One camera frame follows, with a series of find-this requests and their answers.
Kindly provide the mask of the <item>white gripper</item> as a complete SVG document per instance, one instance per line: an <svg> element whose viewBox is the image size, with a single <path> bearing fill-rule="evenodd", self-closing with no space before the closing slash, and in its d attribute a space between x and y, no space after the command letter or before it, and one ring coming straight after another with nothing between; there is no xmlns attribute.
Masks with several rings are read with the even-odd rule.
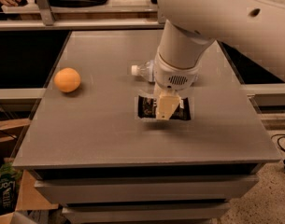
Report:
<svg viewBox="0 0 285 224"><path fill-rule="evenodd" d="M159 53L154 59L154 95L157 96L156 119L170 120L180 104L177 91L190 88L198 76L199 65L176 68L164 61Z"/></svg>

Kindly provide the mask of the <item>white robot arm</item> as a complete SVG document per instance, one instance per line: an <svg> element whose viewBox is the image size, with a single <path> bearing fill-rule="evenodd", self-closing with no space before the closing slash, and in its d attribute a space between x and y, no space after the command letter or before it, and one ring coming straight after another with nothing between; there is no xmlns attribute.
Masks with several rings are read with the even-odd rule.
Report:
<svg viewBox="0 0 285 224"><path fill-rule="evenodd" d="M155 118L168 120L178 92L194 82L199 62L219 40L285 81L285 6L268 0L157 0L165 17L154 76Z"/></svg>

